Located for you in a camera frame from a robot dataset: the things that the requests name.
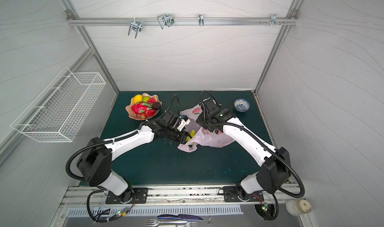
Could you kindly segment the green yellow starfruit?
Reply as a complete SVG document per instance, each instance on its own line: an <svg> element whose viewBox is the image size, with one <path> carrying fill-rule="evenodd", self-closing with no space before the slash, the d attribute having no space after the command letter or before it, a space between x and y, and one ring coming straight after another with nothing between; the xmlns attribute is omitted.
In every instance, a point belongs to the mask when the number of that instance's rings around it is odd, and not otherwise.
<svg viewBox="0 0 384 227"><path fill-rule="evenodd" d="M190 132L190 134L191 134L191 136L194 138L194 136L195 136L195 134L196 134L195 130L192 130L192 131Z"/></svg>

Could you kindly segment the pink printed plastic bag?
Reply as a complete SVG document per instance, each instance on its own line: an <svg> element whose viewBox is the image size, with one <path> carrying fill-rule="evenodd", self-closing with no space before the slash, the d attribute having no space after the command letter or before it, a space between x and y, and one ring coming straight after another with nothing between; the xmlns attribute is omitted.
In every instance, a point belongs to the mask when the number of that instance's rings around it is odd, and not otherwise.
<svg viewBox="0 0 384 227"><path fill-rule="evenodd" d="M230 136L222 133L211 133L201 127L197 122L197 118L202 114L202 109L198 105L193 108L186 109L180 112L181 115L186 115L191 121L189 125L186 126L187 132L195 130L196 134L191 141L188 141L186 144L179 144L178 149L187 153L194 152L197 150L198 145L213 147L213 148L223 148L232 144L235 140Z"/></svg>

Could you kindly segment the red mango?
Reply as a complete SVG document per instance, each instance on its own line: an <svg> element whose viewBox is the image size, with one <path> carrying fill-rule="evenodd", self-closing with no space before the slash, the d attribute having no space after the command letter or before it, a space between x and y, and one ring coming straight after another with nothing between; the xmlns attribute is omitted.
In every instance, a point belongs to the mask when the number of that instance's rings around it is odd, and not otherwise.
<svg viewBox="0 0 384 227"><path fill-rule="evenodd" d="M148 110L146 111L146 116L149 117L149 118L150 118L150 117L153 117L153 116L156 114L156 112L157 112L157 111L154 110L154 109L151 109L151 110L148 109Z"/></svg>

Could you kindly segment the dark purple plum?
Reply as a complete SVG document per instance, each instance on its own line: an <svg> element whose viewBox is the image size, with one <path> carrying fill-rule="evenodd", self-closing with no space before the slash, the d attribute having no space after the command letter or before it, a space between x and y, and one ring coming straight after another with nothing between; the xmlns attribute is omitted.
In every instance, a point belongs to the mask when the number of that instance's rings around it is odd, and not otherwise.
<svg viewBox="0 0 384 227"><path fill-rule="evenodd" d="M162 107L162 104L161 104L161 102L159 102L159 101L158 101L158 102L155 102L155 103L152 104L152 108L153 108L154 110L156 110L156 111L160 110L161 107Z"/></svg>

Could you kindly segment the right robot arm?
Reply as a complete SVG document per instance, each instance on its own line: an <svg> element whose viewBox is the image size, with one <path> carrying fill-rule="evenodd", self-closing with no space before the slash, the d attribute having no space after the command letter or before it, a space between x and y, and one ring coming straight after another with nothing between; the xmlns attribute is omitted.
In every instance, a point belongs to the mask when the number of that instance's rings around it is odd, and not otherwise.
<svg viewBox="0 0 384 227"><path fill-rule="evenodd" d="M228 109L221 110L216 107L210 110L205 109L203 105L201 109L202 112L197 119L199 125L210 132L219 130L234 139L260 166L255 174L248 175L237 183L239 199L247 201L250 195L258 191L266 191L271 195L280 191L293 198L304 197L304 184L291 167L290 154L285 148L278 149L259 138ZM291 176L299 185L298 193L282 188Z"/></svg>

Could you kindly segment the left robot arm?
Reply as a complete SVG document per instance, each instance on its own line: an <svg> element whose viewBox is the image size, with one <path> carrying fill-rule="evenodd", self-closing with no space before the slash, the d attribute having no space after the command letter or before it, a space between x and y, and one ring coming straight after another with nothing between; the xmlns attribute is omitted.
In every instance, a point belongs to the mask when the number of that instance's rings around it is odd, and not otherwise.
<svg viewBox="0 0 384 227"><path fill-rule="evenodd" d="M89 186L109 191L121 203L133 198L133 187L122 176L112 170L112 162L124 153L157 139L168 138L185 144L190 134L186 116L172 117L171 120L155 119L143 122L137 130L119 137L101 141L95 138L89 145L72 154L66 163L68 176L86 181Z"/></svg>

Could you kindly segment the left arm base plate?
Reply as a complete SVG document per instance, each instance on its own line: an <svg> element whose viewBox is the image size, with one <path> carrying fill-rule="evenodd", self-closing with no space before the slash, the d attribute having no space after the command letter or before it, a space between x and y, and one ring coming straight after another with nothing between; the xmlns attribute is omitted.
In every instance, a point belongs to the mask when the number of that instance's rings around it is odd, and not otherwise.
<svg viewBox="0 0 384 227"><path fill-rule="evenodd" d="M148 188L128 188L120 196L109 192L107 194L106 204L145 204L148 196Z"/></svg>

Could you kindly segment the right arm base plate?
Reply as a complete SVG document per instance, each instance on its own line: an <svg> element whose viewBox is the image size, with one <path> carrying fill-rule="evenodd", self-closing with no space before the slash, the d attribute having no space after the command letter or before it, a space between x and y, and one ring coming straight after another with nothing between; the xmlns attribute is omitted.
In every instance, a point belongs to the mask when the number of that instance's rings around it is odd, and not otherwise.
<svg viewBox="0 0 384 227"><path fill-rule="evenodd" d="M218 195L224 197L225 203L263 203L265 201L262 191L247 194L236 186L224 186L218 190Z"/></svg>

